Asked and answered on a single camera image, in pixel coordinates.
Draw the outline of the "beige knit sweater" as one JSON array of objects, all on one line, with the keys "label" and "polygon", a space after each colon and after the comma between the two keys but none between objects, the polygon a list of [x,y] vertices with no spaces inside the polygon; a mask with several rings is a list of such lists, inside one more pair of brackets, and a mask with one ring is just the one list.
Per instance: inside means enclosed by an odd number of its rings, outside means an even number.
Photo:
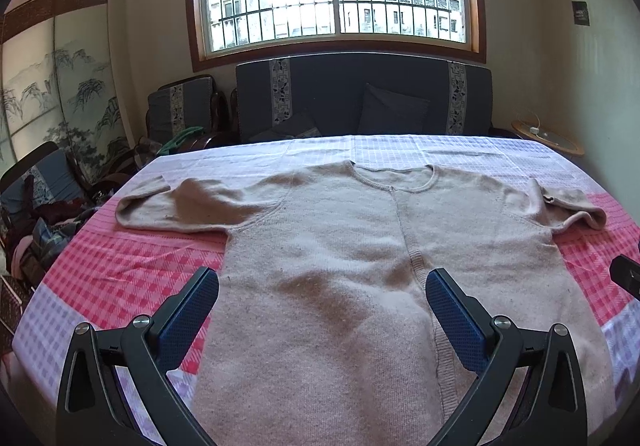
[{"label": "beige knit sweater", "polygon": [[218,444],[426,444],[473,380],[427,305],[437,267],[522,328],[564,324],[590,429],[615,410],[605,337],[553,240],[605,225],[581,192],[342,161],[237,189],[149,180],[116,218],[228,237],[192,403]]}]

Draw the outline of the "pile of mixed clothes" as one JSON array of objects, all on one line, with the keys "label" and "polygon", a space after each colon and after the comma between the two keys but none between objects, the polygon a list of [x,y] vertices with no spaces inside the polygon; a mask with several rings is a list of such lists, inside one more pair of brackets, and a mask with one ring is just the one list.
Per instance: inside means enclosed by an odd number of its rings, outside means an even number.
[{"label": "pile of mixed clothes", "polygon": [[4,237],[6,251],[12,252],[11,275],[36,288],[80,229],[129,179],[128,174],[113,173],[93,185],[90,191],[96,194],[95,205],[76,199],[28,207],[27,218],[10,225]]}]

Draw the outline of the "pink checkered bed sheet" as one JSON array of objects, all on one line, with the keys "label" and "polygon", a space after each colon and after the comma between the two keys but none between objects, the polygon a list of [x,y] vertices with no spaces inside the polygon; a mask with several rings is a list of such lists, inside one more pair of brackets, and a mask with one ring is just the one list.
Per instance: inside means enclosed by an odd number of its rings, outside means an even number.
[{"label": "pink checkered bed sheet", "polygon": [[[493,137],[317,137],[194,151],[153,161],[87,222],[30,300],[14,339],[15,354],[29,378],[49,403],[55,403],[78,324],[88,323],[94,330],[127,326],[138,315],[154,313],[202,266],[217,272],[218,301],[227,235],[120,225],[119,200],[141,184],[160,178],[178,186],[198,179],[237,189],[272,175],[342,161],[369,170],[424,166],[461,170],[492,177],[519,191],[536,182],[581,192],[601,209],[606,218],[602,229],[577,222],[553,240],[597,319],[613,368],[615,410],[597,428],[588,426],[588,435],[599,435],[616,419],[618,407],[634,393],[639,374],[639,303],[611,281],[608,269],[616,255],[638,255],[638,225],[602,186],[555,151],[535,142]],[[192,412],[213,308],[186,358],[169,373],[169,381]]]}]

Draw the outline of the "round wooden side table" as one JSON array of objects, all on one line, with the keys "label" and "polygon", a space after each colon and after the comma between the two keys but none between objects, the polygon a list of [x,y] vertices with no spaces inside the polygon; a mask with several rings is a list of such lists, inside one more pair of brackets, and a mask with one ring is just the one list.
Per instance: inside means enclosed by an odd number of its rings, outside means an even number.
[{"label": "round wooden side table", "polygon": [[[549,131],[544,127],[541,127],[541,125],[533,125],[532,123],[523,120],[513,120],[511,122],[511,127],[519,136],[544,144],[553,149],[553,151],[558,151],[559,153],[574,157],[582,157],[585,155],[585,150],[582,145],[570,140],[568,137]],[[539,127],[540,133],[530,133],[529,127]]]}]

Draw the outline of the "dark chair at left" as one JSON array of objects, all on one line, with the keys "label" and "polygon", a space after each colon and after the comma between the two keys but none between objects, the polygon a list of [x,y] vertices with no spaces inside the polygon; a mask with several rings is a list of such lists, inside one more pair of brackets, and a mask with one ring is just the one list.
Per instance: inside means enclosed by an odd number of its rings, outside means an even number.
[{"label": "dark chair at left", "polygon": [[1,210],[11,226],[25,220],[28,207],[85,199],[79,175],[65,151],[44,142],[1,177]]}]

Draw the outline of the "dark square throw cushion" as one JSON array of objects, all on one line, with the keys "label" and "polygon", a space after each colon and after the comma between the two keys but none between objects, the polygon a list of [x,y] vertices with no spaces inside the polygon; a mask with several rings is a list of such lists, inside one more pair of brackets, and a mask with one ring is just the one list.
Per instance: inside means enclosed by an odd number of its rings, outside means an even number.
[{"label": "dark square throw cushion", "polygon": [[419,134],[427,119],[428,99],[417,98],[366,84],[358,133]]}]

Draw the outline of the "painted landscape folding screen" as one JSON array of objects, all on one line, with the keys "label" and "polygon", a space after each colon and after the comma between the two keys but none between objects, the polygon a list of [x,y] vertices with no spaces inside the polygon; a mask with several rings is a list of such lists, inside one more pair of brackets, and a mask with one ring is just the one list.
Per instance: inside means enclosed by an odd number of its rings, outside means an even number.
[{"label": "painted landscape folding screen", "polygon": [[44,142],[89,182],[128,151],[112,73],[107,0],[28,0],[1,17],[1,168]]}]

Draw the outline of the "dark sofa with patterned stripes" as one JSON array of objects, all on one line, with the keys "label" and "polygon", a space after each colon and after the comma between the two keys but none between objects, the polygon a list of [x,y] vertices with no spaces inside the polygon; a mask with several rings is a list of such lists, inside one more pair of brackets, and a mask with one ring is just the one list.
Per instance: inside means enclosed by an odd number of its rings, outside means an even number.
[{"label": "dark sofa with patterned stripes", "polygon": [[366,84],[428,99],[422,133],[486,135],[492,80],[485,67],[392,53],[342,52],[285,56],[236,69],[244,142],[302,133],[358,133]]}]

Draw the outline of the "black wall switch plate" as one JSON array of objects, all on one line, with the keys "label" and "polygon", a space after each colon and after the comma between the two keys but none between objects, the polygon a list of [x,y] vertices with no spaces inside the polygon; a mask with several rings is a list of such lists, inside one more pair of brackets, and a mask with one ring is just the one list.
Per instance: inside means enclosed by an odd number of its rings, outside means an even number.
[{"label": "black wall switch plate", "polygon": [[574,24],[579,26],[589,26],[590,17],[588,11],[588,4],[585,1],[573,1],[573,18]]}]

